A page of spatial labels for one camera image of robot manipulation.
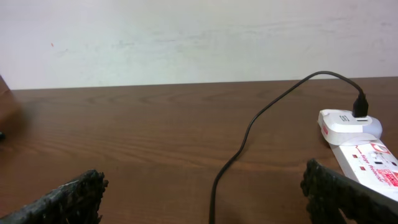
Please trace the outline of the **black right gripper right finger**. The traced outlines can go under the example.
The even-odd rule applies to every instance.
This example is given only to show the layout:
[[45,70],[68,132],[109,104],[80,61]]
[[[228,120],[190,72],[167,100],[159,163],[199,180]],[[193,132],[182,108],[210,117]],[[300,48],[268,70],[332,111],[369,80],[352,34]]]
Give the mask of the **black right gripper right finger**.
[[323,165],[307,162],[300,187],[312,223],[397,224],[397,202]]

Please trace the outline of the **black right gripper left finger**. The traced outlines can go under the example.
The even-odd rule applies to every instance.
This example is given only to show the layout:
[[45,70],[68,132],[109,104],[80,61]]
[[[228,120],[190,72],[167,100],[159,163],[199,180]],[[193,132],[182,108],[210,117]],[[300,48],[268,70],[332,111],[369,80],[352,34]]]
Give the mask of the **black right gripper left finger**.
[[88,170],[18,211],[1,217],[1,223],[99,224],[102,216],[98,210],[107,186],[102,172]]

